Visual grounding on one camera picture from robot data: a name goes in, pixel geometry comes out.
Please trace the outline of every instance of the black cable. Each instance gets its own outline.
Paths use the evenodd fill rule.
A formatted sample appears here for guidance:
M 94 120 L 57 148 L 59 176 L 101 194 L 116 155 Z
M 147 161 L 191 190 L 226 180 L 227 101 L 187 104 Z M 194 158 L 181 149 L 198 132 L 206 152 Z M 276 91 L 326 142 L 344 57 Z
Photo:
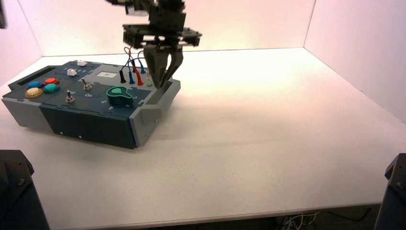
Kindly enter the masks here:
M 372 211 L 372 208 L 367 208 L 367 210 L 365 211 L 365 213 L 360 217 L 360 218 L 357 218 L 357 219 L 352 219 L 352 218 L 349 218 L 349 217 L 345 217 L 345 216 L 342 216 L 342 215 L 340 215 L 340 214 L 336 214 L 336 213 L 334 213 L 334 212 L 327 212 L 328 214 L 331 214 L 331 215 L 333 215 L 333 216 L 336 216 L 336 217 L 340 217 L 340 218 L 343 218 L 343 219 L 346 219 L 346 220 L 350 220 L 350 221 L 354 221 L 354 222 L 361 222 L 361 221 L 363 221 L 367 216 L 368 216 L 368 214 L 370 213 Z

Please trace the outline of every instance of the black metal bracket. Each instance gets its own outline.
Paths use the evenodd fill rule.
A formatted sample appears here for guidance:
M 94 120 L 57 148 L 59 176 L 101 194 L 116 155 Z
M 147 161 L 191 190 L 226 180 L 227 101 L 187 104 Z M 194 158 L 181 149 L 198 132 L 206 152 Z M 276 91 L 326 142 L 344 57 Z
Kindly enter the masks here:
M 0 150 L 0 230 L 49 229 L 33 173 L 20 150 Z
M 400 153 L 385 172 L 388 187 L 375 230 L 406 229 L 406 153 Z

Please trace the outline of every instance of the green knob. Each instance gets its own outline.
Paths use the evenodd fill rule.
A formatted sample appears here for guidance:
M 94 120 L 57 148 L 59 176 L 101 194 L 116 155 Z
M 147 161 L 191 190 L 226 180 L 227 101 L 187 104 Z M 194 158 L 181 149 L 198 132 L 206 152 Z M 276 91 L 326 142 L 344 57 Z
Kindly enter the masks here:
M 133 96 L 128 93 L 124 86 L 115 86 L 107 91 L 107 97 L 110 105 L 132 105 Z

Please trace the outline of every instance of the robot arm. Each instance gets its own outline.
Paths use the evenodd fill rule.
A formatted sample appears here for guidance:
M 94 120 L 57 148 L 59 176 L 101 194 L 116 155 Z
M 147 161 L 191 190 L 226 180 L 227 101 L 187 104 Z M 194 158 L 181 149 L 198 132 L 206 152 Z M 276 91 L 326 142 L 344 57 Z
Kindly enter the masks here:
M 107 0 L 113 5 L 125 6 L 127 14 L 149 14 L 149 24 L 125 24 L 124 42 L 134 48 L 143 48 L 149 72 L 155 87 L 161 88 L 183 62 L 183 46 L 198 46 L 200 34 L 184 28 L 186 14 L 182 0 Z

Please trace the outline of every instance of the teal button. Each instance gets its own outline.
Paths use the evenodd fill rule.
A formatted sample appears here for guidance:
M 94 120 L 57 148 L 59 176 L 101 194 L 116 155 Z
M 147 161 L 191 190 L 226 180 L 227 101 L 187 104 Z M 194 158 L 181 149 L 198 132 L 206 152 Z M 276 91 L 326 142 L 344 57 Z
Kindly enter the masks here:
M 57 91 L 59 91 L 59 86 L 57 86 L 55 84 L 49 84 L 44 87 L 45 93 L 53 93 L 53 92 L 57 92 Z

